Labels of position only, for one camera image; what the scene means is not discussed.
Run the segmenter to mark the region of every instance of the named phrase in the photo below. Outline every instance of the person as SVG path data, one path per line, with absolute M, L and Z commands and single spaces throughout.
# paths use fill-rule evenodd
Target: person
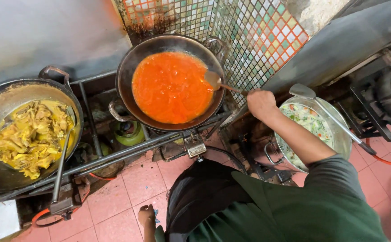
M 195 162 L 170 190 L 166 232 L 155 228 L 152 205 L 140 208 L 145 242 L 387 241 L 354 166 L 282 114 L 273 93 L 254 90 L 247 101 L 309 169 L 304 187 L 270 184 L 206 159 Z

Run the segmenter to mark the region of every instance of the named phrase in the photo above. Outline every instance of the wok handle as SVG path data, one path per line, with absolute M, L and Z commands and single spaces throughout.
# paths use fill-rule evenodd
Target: wok handle
M 68 89 L 70 92 L 72 91 L 72 88 L 70 87 L 70 74 L 67 72 L 55 67 L 48 65 L 47 67 L 43 68 L 40 73 L 38 74 L 38 77 L 42 79 L 50 79 L 49 71 L 58 72 L 59 74 L 64 76 L 64 87 Z
M 131 115 L 127 115 L 127 116 L 119 115 L 119 113 L 117 113 L 117 111 L 115 110 L 115 105 L 123 105 L 122 100 L 121 99 L 115 99 L 115 100 L 112 100 L 112 102 L 109 103 L 109 111 L 112 114 L 112 116 L 114 118 L 116 118 L 116 120 L 121 121 L 121 122 L 137 121 L 137 119 L 134 118 Z
M 225 58 L 227 58 L 227 54 L 230 49 L 227 47 L 227 44 L 224 41 L 220 40 L 220 38 L 216 36 L 207 38 L 205 41 L 203 41 L 203 45 L 209 48 L 212 45 L 212 42 L 217 42 L 220 45 L 220 50 L 215 54 L 215 56 L 222 65 Z
M 267 156 L 269 162 L 271 162 L 273 165 L 277 165 L 277 164 L 282 163 L 282 162 L 283 162 L 283 159 L 282 159 L 282 158 L 279 159 L 277 162 L 274 162 L 274 161 L 272 160 L 272 158 L 269 156 L 269 154 L 268 154 L 268 152 L 267 152 L 267 147 L 268 147 L 269 145 L 273 145 L 273 141 L 269 140 L 269 142 L 264 146 L 264 153 L 266 154 L 266 156 Z

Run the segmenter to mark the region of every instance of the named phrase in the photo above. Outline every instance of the metal ladle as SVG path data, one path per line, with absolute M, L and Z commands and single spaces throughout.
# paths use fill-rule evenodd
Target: metal ladle
M 67 152 L 67 148 L 69 146 L 70 133 L 74 129 L 74 127 L 76 127 L 76 117 L 74 115 L 74 110 L 71 106 L 67 106 L 67 115 L 70 116 L 70 118 L 72 119 L 73 127 L 67 132 L 67 136 L 65 137 L 65 141 L 64 141 L 63 152 L 61 152 L 61 157 L 58 160 L 59 166 L 58 166 L 58 172 L 56 174 L 55 185 L 53 187 L 52 204 L 58 202 L 59 189 L 61 188 L 61 180 L 63 178 L 65 153 Z
M 220 87 L 223 87 L 223 88 L 228 89 L 230 91 L 240 93 L 243 96 L 248 95 L 248 91 L 237 90 L 235 88 L 232 88 L 229 85 L 222 84 L 220 76 L 214 71 L 206 71 L 204 73 L 204 79 L 214 88 L 214 91 L 217 91 L 220 89 Z
M 295 84 L 290 88 L 290 94 L 294 96 L 298 96 L 300 98 L 313 100 L 320 106 L 324 112 L 327 113 L 327 115 L 333 119 L 333 121 L 338 124 L 341 129 L 343 129 L 350 137 L 353 139 L 357 144 L 363 148 L 367 153 L 371 155 L 376 155 L 376 151 L 374 151 L 370 146 L 368 146 L 365 142 L 361 141 L 357 136 L 355 136 L 345 125 L 343 125 L 337 118 L 335 118 L 322 104 L 317 100 L 317 95 L 315 94 L 314 90 L 308 88 L 305 85 L 302 84 Z

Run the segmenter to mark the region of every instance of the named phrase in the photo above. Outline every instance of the gray wall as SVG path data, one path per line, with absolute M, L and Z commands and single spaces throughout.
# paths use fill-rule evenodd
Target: gray wall
M 47 65 L 74 79 L 99 74 L 130 47 L 111 0 L 0 0 L 0 82 Z
M 263 87 L 275 94 L 295 83 L 317 86 L 333 80 L 391 42 L 391 1 L 341 17 L 319 33 Z M 248 111 L 243 107 L 234 119 Z

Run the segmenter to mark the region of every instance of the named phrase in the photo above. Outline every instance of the black wok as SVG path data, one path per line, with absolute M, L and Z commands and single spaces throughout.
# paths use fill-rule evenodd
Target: black wok
M 65 76 L 65 85 L 50 80 L 48 77 L 49 71 L 63 74 Z M 71 92 L 69 74 L 55 67 L 48 66 L 40 72 L 38 79 L 10 80 L 0 83 L 0 122 L 17 107 L 37 99 L 54 100 L 72 106 L 77 118 L 77 126 L 75 128 L 74 142 L 69 146 L 67 152 L 67 158 L 70 157 L 82 135 L 83 113 L 79 101 Z M 53 162 L 49 168 L 41 168 L 39 178 L 32 180 L 29 177 L 24 177 L 24 173 L 0 161 L 0 192 L 28 186 L 54 174 L 57 169 L 58 162 Z
M 205 46 L 211 45 L 212 42 L 217 42 L 220 46 L 217 54 L 214 54 Z M 220 108 L 225 97 L 224 89 L 214 92 L 210 106 L 197 118 L 184 124 L 165 124 L 150 118 L 137 106 L 131 88 L 133 74 L 136 67 L 145 57 L 160 52 L 179 51 L 187 52 L 202 60 L 210 71 L 220 75 L 224 83 L 224 72 L 221 63 L 227 53 L 226 49 L 225 43 L 217 37 L 210 37 L 203 44 L 193 38 L 182 35 L 157 35 L 144 40 L 125 54 L 116 74 L 116 90 L 130 115 L 120 116 L 115 111 L 115 105 L 118 104 L 117 100 L 110 103 L 110 112 L 119 121 L 139 121 L 150 128 L 166 132 L 189 130 L 202 125 Z

